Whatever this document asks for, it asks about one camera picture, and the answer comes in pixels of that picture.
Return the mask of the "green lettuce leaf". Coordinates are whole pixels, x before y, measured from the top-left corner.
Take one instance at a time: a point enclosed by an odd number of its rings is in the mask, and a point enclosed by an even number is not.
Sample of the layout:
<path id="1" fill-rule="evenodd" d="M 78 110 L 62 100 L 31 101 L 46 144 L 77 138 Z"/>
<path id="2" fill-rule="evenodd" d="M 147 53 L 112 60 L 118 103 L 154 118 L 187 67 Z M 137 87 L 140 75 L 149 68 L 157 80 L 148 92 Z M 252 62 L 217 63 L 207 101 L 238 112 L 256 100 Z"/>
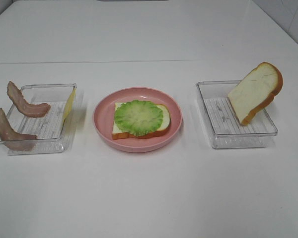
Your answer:
<path id="1" fill-rule="evenodd" d="M 114 122 L 124 132 L 144 136 L 160 128 L 163 111 L 151 101 L 133 100 L 116 109 Z"/>

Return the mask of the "bread slice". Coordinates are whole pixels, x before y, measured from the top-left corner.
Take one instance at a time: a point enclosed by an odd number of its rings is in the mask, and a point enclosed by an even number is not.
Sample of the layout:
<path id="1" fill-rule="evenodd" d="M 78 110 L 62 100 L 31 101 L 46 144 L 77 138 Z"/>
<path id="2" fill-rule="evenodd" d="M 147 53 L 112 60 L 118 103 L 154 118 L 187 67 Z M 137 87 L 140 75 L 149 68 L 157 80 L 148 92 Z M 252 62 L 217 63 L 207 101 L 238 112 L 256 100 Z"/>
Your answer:
<path id="1" fill-rule="evenodd" d="M 122 104 L 123 104 L 122 102 L 116 103 L 115 104 L 115 111 Z M 160 128 L 157 131 L 150 132 L 150 133 L 148 133 L 147 135 L 144 135 L 144 136 L 134 136 L 134 135 L 132 135 L 128 132 L 124 132 L 124 131 L 120 130 L 117 127 L 117 125 L 115 124 L 115 122 L 113 122 L 112 139 L 117 140 L 117 139 L 129 138 L 129 137 L 130 138 L 137 138 L 137 139 L 148 139 L 148 138 L 162 136 L 162 135 L 166 134 L 166 132 L 168 131 L 168 129 L 170 128 L 170 125 L 171 125 L 171 118 L 170 118 L 169 111 L 168 111 L 167 107 L 163 104 L 156 104 L 156 106 L 158 106 L 163 111 L 163 122 L 162 122 Z"/>
<path id="2" fill-rule="evenodd" d="M 268 106 L 283 86 L 280 71 L 268 62 L 260 63 L 228 94 L 241 125 L 248 125 L 255 115 Z"/>

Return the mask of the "bacon strip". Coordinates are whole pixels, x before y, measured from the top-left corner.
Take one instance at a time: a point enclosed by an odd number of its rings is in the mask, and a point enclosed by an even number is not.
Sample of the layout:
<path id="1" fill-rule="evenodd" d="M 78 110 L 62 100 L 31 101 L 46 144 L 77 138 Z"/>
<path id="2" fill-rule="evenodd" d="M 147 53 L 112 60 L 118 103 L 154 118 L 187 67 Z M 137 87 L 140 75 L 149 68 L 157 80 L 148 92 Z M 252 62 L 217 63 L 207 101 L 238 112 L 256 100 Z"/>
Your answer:
<path id="1" fill-rule="evenodd" d="M 31 151 L 34 142 L 19 142 L 19 140 L 36 140 L 37 136 L 32 134 L 20 134 L 13 130 L 2 108 L 0 108 L 0 139 L 8 141 L 6 147 L 17 151 Z"/>
<path id="2" fill-rule="evenodd" d="M 30 104 L 23 97 L 22 92 L 17 86 L 9 81 L 7 85 L 7 95 L 12 100 L 18 111 L 30 118 L 41 118 L 50 110 L 51 106 L 47 103 Z"/>

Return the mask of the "pink round plate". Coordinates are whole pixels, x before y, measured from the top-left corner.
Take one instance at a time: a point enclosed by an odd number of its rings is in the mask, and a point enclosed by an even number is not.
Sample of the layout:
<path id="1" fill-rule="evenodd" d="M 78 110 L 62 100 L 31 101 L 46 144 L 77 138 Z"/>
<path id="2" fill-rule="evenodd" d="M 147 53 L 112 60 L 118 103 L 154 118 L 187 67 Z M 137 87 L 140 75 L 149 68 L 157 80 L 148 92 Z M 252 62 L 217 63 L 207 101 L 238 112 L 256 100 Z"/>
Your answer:
<path id="1" fill-rule="evenodd" d="M 171 124 L 166 134 L 148 139 L 112 139 L 115 103 L 129 102 L 135 99 L 152 101 L 168 108 Z M 106 96 L 96 106 L 93 120 L 96 131 L 109 146 L 132 153 L 148 152 L 165 146 L 176 137 L 183 122 L 180 107 L 172 97 L 159 90 L 145 87 L 126 88 Z"/>

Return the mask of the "right clear plastic tray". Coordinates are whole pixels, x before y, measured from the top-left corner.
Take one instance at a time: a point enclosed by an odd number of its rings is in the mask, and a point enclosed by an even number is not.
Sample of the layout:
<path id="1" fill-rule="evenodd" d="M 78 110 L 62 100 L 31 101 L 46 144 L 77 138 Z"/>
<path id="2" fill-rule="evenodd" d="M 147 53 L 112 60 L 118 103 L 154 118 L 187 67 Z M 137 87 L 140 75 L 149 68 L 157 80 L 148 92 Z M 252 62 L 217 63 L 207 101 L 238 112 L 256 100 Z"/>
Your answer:
<path id="1" fill-rule="evenodd" d="M 210 144 L 214 149 L 267 147 L 278 129 L 265 109 L 247 126 L 239 123 L 227 96 L 238 83 L 238 80 L 196 83 L 199 109 Z"/>

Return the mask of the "clear plastic tray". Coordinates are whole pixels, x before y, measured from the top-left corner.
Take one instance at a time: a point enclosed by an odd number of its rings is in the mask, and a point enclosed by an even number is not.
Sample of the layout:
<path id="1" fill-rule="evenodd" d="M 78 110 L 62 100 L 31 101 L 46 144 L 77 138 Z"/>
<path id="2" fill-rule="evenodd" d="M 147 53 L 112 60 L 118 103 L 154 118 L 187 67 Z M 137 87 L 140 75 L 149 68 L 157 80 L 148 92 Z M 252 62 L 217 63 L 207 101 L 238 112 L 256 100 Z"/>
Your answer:
<path id="1" fill-rule="evenodd" d="M 77 123 L 76 110 L 81 103 L 77 95 L 75 95 L 72 110 L 67 116 L 63 128 L 61 128 L 61 124 L 66 101 L 74 88 L 76 88 L 74 83 L 22 86 L 20 91 L 27 102 L 31 104 L 47 103 L 51 108 L 41 118 L 30 118 L 20 113 L 15 105 L 12 105 L 6 113 L 6 118 L 13 130 L 20 134 L 37 136 L 36 140 L 19 140 L 19 142 L 34 142 L 35 146 L 31 151 L 11 150 L 6 147 L 8 141 L 1 139 L 0 146 L 9 155 L 61 153 L 71 147 Z"/>
<path id="2" fill-rule="evenodd" d="M 210 144 L 214 149 L 267 147 L 278 129 L 265 109 L 247 126 L 239 123 L 227 96 L 238 83 L 238 80 L 196 83 L 199 109 Z"/>

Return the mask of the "yellow cheese slice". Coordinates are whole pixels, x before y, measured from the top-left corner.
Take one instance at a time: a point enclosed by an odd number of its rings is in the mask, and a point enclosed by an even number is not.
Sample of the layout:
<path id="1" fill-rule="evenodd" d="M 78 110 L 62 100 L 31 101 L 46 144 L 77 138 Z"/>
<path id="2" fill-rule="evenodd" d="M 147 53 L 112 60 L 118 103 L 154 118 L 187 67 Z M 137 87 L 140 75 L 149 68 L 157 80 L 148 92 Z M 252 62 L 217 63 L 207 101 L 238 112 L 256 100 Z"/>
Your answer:
<path id="1" fill-rule="evenodd" d="M 66 101 L 64 111 L 63 111 L 63 116 L 62 116 L 61 128 L 63 128 L 65 120 L 66 120 L 67 116 L 70 114 L 70 112 L 72 110 L 72 106 L 73 106 L 74 99 L 75 99 L 75 93 L 76 93 L 76 88 L 74 88 L 72 90 L 72 92 L 70 93 L 70 95 L 69 95 L 69 97 Z"/>

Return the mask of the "left clear plastic tray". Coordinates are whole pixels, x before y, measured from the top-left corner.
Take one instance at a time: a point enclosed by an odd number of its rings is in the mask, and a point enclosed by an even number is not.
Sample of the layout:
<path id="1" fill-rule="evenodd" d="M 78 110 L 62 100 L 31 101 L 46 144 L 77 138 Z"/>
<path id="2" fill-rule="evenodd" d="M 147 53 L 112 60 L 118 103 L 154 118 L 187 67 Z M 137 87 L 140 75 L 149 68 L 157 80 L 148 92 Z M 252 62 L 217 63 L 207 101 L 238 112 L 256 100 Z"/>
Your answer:
<path id="1" fill-rule="evenodd" d="M 77 123 L 76 110 L 81 103 L 77 95 L 75 95 L 72 110 L 67 116 L 63 128 L 61 128 L 61 124 L 66 101 L 74 88 L 76 88 L 74 83 L 22 86 L 20 91 L 27 102 L 31 104 L 47 103 L 51 108 L 41 118 L 30 118 L 20 113 L 15 105 L 12 105 L 6 113 L 6 118 L 13 130 L 20 134 L 37 136 L 36 140 L 19 140 L 19 142 L 34 142 L 35 146 L 31 151 L 11 150 L 6 147 L 8 141 L 1 139 L 0 146 L 9 155 L 61 153 L 71 147 Z"/>

